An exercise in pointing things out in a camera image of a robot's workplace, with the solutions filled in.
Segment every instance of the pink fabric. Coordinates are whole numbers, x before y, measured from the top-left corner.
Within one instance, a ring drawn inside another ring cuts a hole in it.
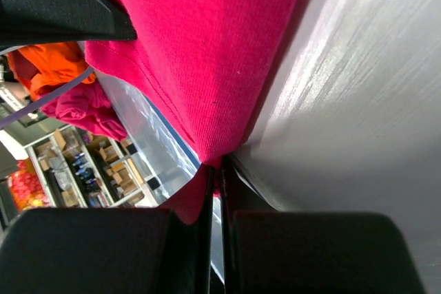
[[[96,69],[137,86],[203,162],[244,139],[296,0],[119,0],[139,39],[90,41]]]
[[[42,111],[65,123],[115,140],[127,138],[127,132],[97,81],[79,84],[42,108]]]

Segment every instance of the red merchandise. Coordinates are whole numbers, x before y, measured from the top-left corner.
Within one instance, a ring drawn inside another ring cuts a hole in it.
[[[19,161],[17,172],[8,178],[8,187],[19,211],[35,207],[48,207],[48,197],[35,174],[29,159]]]
[[[203,162],[243,141],[296,0],[119,0],[139,39],[86,42],[137,86]]]

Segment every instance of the shelving unit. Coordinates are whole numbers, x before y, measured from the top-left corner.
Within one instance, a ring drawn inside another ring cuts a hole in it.
[[[60,147],[58,146],[57,141],[55,140],[54,136],[49,137],[50,142],[52,143],[55,152],[57,153],[58,157],[61,158],[61,162],[63,163],[64,169],[66,170],[65,173],[68,175],[70,182],[72,184],[72,188],[74,190],[76,199],[78,200],[80,207],[87,207],[88,204],[85,201],[85,198],[83,196],[83,193],[81,192],[78,183],[76,182],[76,179],[74,177],[74,174],[72,173],[72,171],[70,171],[70,167],[69,164],[65,158],[65,156],[63,155],[63,152],[60,150]]]
[[[80,144],[81,151],[84,153],[85,159],[89,162],[89,165],[92,167],[92,170],[94,172],[95,178],[99,180],[100,182],[100,188],[104,191],[105,199],[107,200],[107,203],[109,205],[112,205],[115,203],[115,200],[112,197],[112,194],[109,192],[109,188],[106,185],[106,182],[104,181],[101,172],[98,170],[98,168],[95,165],[95,162],[92,158],[92,156],[89,153],[88,148],[85,146],[83,139],[80,137],[78,131],[76,130],[76,127],[71,127],[72,133],[74,134],[75,138],[77,139],[78,143]]]
[[[147,200],[149,201],[152,207],[158,205],[158,202],[156,201],[156,198],[154,197],[152,190],[150,189],[149,185],[146,184],[148,180],[153,179],[154,177],[156,177],[156,175],[152,172],[152,175],[150,177],[144,178],[142,182],[137,180],[138,176],[136,176],[134,173],[133,161],[130,159],[131,155],[125,156],[119,144],[115,140],[110,139],[110,144],[113,146],[114,150],[116,151],[116,154],[119,157],[119,160],[114,162],[114,164],[118,164],[119,162],[124,162],[124,165],[129,172],[129,176],[138,185],[139,192],[142,191],[144,193],[144,196],[147,198]]]
[[[26,148],[26,151],[32,161],[32,164],[34,165],[35,172],[37,173],[37,177],[39,178],[41,186],[43,187],[44,193],[49,198],[51,207],[56,207],[57,203],[54,195],[52,194],[52,190],[49,187],[48,181],[46,180],[46,176],[44,176],[43,170],[40,167],[35,150],[32,148],[32,146],[29,146]]]
[[[76,127],[71,125],[66,125],[65,127],[62,127],[59,129],[60,132],[64,132],[64,136],[68,136],[70,134],[73,135],[75,140],[78,142],[78,146],[75,146],[75,150],[78,150],[78,152],[84,153],[84,158],[87,161],[88,167],[92,170],[94,177],[97,179],[97,182],[99,184],[99,187],[102,192],[102,196],[105,198],[105,202],[107,203],[108,207],[121,207],[125,205],[127,202],[131,201],[133,198],[135,198],[137,195],[142,193],[144,195],[144,198],[147,198],[149,201],[149,204],[153,207],[157,205],[157,202],[154,198],[154,195],[150,189],[150,187],[146,184],[144,181],[149,180],[154,177],[154,175],[148,176],[147,178],[142,179],[137,173],[136,169],[134,169],[134,163],[131,159],[131,155],[124,154],[123,150],[121,149],[121,146],[113,139],[109,138],[108,141],[110,145],[114,148],[116,155],[118,156],[118,160],[108,164],[108,167],[114,167],[118,165],[119,163],[124,164],[124,169],[127,170],[126,175],[131,180],[132,185],[136,185],[136,188],[124,192],[123,196],[119,198],[118,193],[116,192],[116,189],[112,186],[111,180],[108,180],[109,176],[106,175],[105,170],[101,168],[100,163],[97,162],[96,158],[99,158],[99,155],[92,155],[92,150],[90,147],[88,147],[88,144],[85,143],[83,137],[82,137],[82,131],[78,130]],[[54,187],[51,187],[50,183],[48,182],[48,174],[45,173],[44,170],[41,167],[41,163],[39,160],[39,155],[36,153],[36,148],[38,146],[44,146],[45,144],[48,145],[50,142],[50,149],[61,159],[62,170],[66,173],[67,177],[69,178],[69,181],[71,183],[71,188],[74,194],[74,197],[78,200],[78,207],[89,207],[88,198],[86,193],[83,191],[83,188],[81,186],[81,183],[79,182],[79,179],[75,175],[75,170],[73,166],[71,165],[70,161],[67,159],[69,156],[69,151],[64,148],[64,150],[61,150],[59,143],[57,142],[57,139],[54,137],[54,133],[48,134],[44,137],[41,137],[40,139],[34,141],[33,143],[30,143],[29,145],[25,146],[25,150],[27,151],[32,164],[34,165],[35,171],[37,173],[37,176],[40,180],[40,183],[43,186],[43,190],[45,191],[46,195],[49,198],[50,204],[52,207],[62,207],[59,203],[57,203],[57,199],[59,200],[59,192],[54,192]]]

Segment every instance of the pink clothing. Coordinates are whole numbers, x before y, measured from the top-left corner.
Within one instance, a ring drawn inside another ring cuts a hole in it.
[[[139,39],[90,41],[92,67],[138,87],[203,162],[244,140],[296,0],[120,0]]]
[[[127,132],[97,81],[79,84],[42,108],[42,111],[65,123],[115,140],[127,138]]]

